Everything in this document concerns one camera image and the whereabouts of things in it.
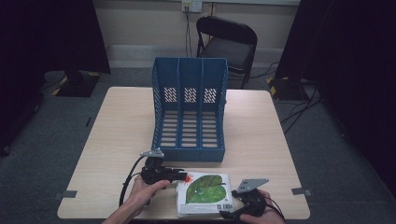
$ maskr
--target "hand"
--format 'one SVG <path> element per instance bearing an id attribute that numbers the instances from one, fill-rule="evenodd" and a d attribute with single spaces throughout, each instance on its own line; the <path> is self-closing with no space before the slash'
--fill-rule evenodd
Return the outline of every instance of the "hand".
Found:
<path id="1" fill-rule="evenodd" d="M 155 196 L 157 190 L 164 189 L 169 184 L 168 180 L 161 180 L 153 185 L 147 185 L 138 175 L 134 179 L 134 186 L 128 199 L 103 224 L 129 223 L 134 217 L 140 215 L 143 207 Z"/>
<path id="2" fill-rule="evenodd" d="M 268 192 L 259 189 L 260 194 L 264 197 L 267 204 L 273 205 L 272 201 L 270 200 L 271 196 Z M 270 207 L 266 207 L 264 214 L 260 217 L 253 217 L 248 214 L 242 214 L 239 219 L 243 222 L 250 223 L 250 224 L 285 224 L 285 221 L 279 214 Z"/>

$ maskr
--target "blue plastic file organizer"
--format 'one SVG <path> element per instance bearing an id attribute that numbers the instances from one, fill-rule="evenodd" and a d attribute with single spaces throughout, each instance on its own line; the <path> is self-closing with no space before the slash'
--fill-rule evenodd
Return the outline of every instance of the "blue plastic file organizer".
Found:
<path id="1" fill-rule="evenodd" d="M 166 161 L 222 161 L 228 84 L 225 59 L 156 58 L 151 149 Z"/>

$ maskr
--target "human hand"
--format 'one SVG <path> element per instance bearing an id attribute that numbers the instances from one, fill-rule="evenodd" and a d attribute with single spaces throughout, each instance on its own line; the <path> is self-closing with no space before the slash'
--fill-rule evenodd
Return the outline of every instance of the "human hand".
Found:
<path id="1" fill-rule="evenodd" d="M 259 192 L 264 197 L 267 204 L 273 205 L 272 201 L 270 200 L 271 195 L 268 192 L 265 192 L 261 189 L 259 189 Z M 266 207 L 264 214 L 262 214 L 260 217 L 242 214 L 239 219 L 249 224 L 285 224 L 283 218 L 273 208 L 270 207 Z"/>
<path id="2" fill-rule="evenodd" d="M 142 213 L 143 207 L 155 196 L 157 190 L 164 189 L 169 184 L 169 180 L 161 180 L 153 185 L 148 185 L 138 175 L 134 179 L 134 186 L 128 199 L 103 224 L 129 223 L 134 217 Z"/>

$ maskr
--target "chair backrest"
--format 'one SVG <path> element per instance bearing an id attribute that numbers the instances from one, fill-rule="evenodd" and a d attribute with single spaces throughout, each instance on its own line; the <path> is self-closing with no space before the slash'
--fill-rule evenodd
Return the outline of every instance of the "chair backrest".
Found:
<path id="1" fill-rule="evenodd" d="M 257 45 L 256 33 L 244 23 L 205 16 L 198 19 L 196 27 L 200 39 L 202 39 L 201 33 L 203 33 L 244 44 Z"/>

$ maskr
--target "gray carpet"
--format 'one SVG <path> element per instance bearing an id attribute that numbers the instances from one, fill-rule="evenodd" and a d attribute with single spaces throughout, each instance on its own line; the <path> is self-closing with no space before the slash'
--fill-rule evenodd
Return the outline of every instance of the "gray carpet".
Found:
<path id="1" fill-rule="evenodd" d="M 266 68 L 255 68 L 255 77 Z M 63 72 L 49 72 L 49 85 Z M 231 77 L 238 89 L 240 78 Z M 91 98 L 54 97 L 51 86 L 39 111 L 0 158 L 0 223 L 100 223 L 61 220 L 57 192 L 66 189 L 106 91 L 112 86 L 151 86 L 151 69 L 114 68 L 103 75 Z M 252 78 L 248 90 L 267 90 L 265 77 Z M 313 86 L 306 86 L 308 94 Z M 279 120 L 303 108 L 301 102 L 274 101 Z M 286 131 L 296 117 L 283 123 Z M 286 134 L 311 210 L 308 220 L 287 223 L 396 223 L 396 202 L 361 154 L 343 137 L 339 122 L 319 102 L 306 110 Z"/>

